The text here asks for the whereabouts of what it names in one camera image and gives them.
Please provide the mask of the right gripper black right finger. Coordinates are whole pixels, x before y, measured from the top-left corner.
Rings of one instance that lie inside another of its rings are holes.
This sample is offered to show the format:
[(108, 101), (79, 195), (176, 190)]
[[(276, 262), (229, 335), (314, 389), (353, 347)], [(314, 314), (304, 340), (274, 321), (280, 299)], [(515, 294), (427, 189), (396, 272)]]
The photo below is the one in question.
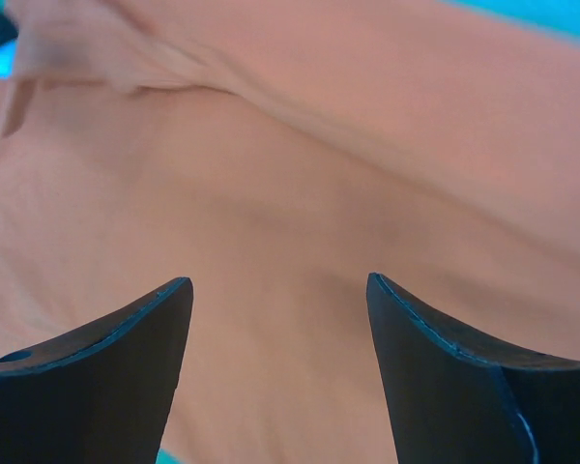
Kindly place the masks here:
[(580, 362), (481, 332), (372, 274), (366, 302), (401, 463), (580, 463)]

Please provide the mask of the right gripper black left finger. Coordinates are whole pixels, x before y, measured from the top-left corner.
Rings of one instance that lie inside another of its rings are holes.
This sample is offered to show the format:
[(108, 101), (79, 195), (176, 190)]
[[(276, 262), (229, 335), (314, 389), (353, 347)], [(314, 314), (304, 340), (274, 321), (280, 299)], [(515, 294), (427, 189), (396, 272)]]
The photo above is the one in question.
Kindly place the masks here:
[(193, 287), (0, 358), (0, 463), (153, 463), (186, 349)]

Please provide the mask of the orange polo shirt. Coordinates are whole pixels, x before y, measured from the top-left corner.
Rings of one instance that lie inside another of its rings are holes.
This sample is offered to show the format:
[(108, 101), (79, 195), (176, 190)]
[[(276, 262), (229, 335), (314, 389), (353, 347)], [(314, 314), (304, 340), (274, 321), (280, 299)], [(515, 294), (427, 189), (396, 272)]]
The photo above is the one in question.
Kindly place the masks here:
[(186, 463), (393, 463), (382, 273), (580, 360), (580, 41), (441, 1), (10, 1), (0, 357), (176, 276)]

